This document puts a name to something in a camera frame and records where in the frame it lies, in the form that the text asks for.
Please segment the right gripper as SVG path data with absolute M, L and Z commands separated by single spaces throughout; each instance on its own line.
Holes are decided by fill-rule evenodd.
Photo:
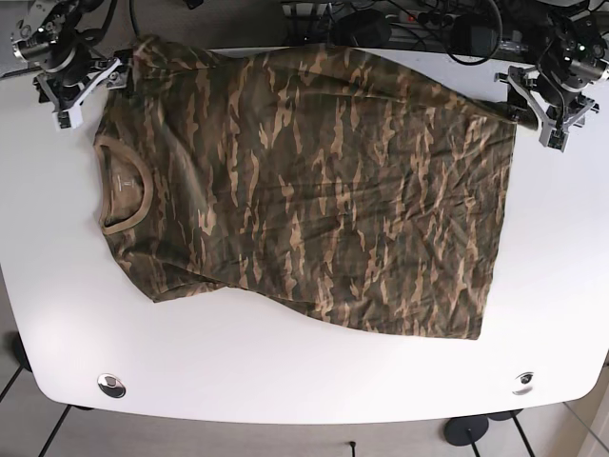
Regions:
M 58 70 L 43 71 L 32 84 L 40 104 L 52 103 L 53 110 L 82 109 L 85 99 L 98 87 L 131 89 L 131 51 L 116 51 L 110 58 L 93 58 L 88 52 L 69 56 Z

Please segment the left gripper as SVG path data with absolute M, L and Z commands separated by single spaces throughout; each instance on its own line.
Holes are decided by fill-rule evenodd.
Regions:
M 510 66 L 506 72 L 497 72 L 496 82 L 507 87 L 505 107 L 510 119 L 527 129 L 544 126 L 564 129 L 582 128 L 586 115 L 598 113 L 599 103 L 582 93 L 587 83 L 577 82 L 575 88 L 558 83 L 553 73 L 547 74 L 541 66 L 520 68 Z

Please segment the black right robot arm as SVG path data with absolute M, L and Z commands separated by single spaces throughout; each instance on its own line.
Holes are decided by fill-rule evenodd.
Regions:
M 58 129 L 83 124 L 82 105 L 97 87 L 113 90 L 129 85 L 132 52 L 119 50 L 105 56 L 96 48 L 118 3 L 109 3 L 99 28 L 77 29 L 82 18 L 101 5 L 100 1 L 35 1 L 10 36 L 13 55 L 38 71 L 32 81 L 38 102 L 53 104 Z

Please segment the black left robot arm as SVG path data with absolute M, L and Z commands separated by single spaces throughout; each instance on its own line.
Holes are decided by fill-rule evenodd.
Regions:
M 534 113 L 547 148 L 564 150 L 570 128 L 599 110 L 583 92 L 607 80 L 608 44 L 586 1 L 487 1 L 453 20 L 444 48 L 464 66 L 499 53 L 522 58 L 523 67 L 511 66 L 496 79 L 508 87 L 508 116 L 520 122 Z

